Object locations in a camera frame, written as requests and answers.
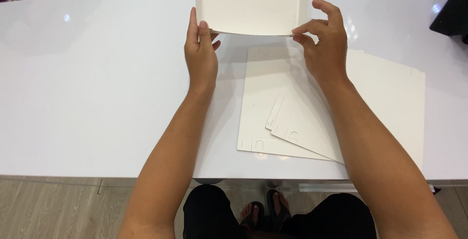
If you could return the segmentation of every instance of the right hand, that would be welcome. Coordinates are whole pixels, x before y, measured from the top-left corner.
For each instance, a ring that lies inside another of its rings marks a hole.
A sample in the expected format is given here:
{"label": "right hand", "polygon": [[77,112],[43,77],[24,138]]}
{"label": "right hand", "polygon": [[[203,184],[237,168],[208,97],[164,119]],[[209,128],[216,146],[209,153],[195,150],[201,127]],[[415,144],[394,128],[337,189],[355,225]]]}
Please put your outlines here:
{"label": "right hand", "polygon": [[[293,29],[293,40],[304,47],[304,58],[309,72],[320,86],[327,83],[346,82],[347,35],[340,9],[323,0],[313,0],[312,6],[328,15],[328,20],[311,20]],[[317,35],[319,42],[302,33]]]}

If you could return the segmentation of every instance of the white table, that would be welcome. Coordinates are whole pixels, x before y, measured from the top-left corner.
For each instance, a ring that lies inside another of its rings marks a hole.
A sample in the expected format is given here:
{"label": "white table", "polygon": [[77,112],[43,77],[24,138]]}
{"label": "white table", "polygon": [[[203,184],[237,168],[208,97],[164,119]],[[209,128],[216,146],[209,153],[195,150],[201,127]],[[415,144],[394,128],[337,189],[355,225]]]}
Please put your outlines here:
{"label": "white table", "polygon": [[[328,1],[342,10],[349,48],[427,74],[424,176],[468,179],[468,46],[428,28],[434,4],[446,0]],[[186,94],[183,45],[194,5],[0,4],[0,174],[136,177]],[[325,17],[312,8],[309,16]],[[220,39],[194,177],[347,179],[336,162],[236,150],[247,49],[297,45],[279,37]]]}

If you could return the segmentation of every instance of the left hand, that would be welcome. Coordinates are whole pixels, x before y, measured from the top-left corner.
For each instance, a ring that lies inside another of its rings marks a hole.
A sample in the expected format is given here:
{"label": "left hand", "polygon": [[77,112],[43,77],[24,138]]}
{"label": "left hand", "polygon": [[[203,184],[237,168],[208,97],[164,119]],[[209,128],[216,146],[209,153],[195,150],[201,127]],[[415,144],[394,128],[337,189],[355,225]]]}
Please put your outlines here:
{"label": "left hand", "polygon": [[221,42],[212,42],[217,36],[218,34],[210,33],[206,21],[202,20],[200,26],[197,26],[195,8],[192,8],[184,46],[185,61],[190,75],[189,89],[214,90],[218,75],[218,58],[214,51],[219,48]]}

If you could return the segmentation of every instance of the paper template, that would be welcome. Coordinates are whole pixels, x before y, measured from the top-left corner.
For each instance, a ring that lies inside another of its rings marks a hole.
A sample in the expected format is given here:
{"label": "paper template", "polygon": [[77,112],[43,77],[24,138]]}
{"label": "paper template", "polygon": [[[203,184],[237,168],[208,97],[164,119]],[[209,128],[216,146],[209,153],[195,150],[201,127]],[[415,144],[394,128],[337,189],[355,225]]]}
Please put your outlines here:
{"label": "paper template", "polygon": [[[348,50],[347,72],[371,110],[422,169],[425,74],[356,50]],[[272,134],[343,163],[331,117],[325,114],[328,106],[320,89],[315,93],[304,97],[300,91],[287,91]]]}
{"label": "paper template", "polygon": [[[297,49],[294,55],[302,57]],[[291,83],[287,75],[291,67],[284,58],[289,58],[288,48],[249,50],[237,150],[330,160],[284,141],[265,128],[278,94]]]}
{"label": "paper template", "polygon": [[307,22],[309,0],[196,0],[196,17],[217,33],[289,36]]}

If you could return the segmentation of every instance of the leg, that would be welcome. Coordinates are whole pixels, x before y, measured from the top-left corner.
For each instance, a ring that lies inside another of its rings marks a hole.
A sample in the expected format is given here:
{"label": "leg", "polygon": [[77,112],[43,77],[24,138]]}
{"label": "leg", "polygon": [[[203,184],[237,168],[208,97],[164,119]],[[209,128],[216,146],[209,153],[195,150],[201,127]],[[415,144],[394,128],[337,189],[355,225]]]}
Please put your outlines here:
{"label": "leg", "polygon": [[223,190],[213,185],[200,185],[193,189],[184,204],[184,238],[244,239],[246,236]]}
{"label": "leg", "polygon": [[312,212],[285,220],[281,233],[299,238],[377,238],[369,208],[347,193],[333,194]]}

